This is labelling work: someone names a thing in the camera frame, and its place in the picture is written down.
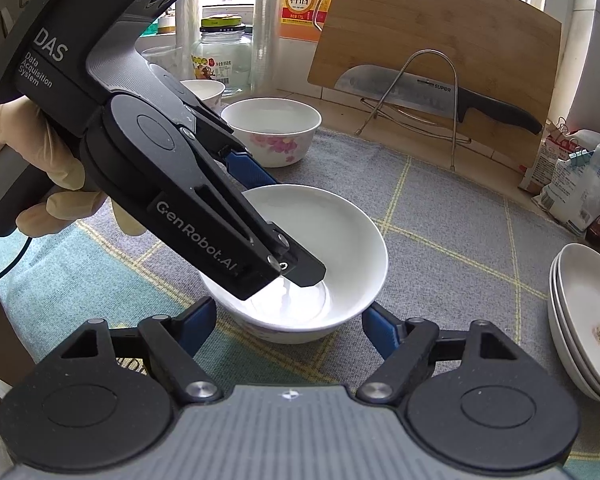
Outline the left gloved hand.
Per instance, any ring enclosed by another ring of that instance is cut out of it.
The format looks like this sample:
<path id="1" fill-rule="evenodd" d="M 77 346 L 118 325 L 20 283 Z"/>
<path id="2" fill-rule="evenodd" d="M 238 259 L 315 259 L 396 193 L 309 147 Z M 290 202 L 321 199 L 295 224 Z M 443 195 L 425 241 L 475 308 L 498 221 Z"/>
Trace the left gloved hand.
<path id="1" fill-rule="evenodd" d="M 106 202 L 105 193 L 84 190 L 82 162 L 25 96 L 0 104 L 0 151 L 6 146 L 60 187 L 46 202 L 18 214 L 16 227 L 22 234 L 33 238 L 57 234 L 76 220 L 94 216 Z"/>

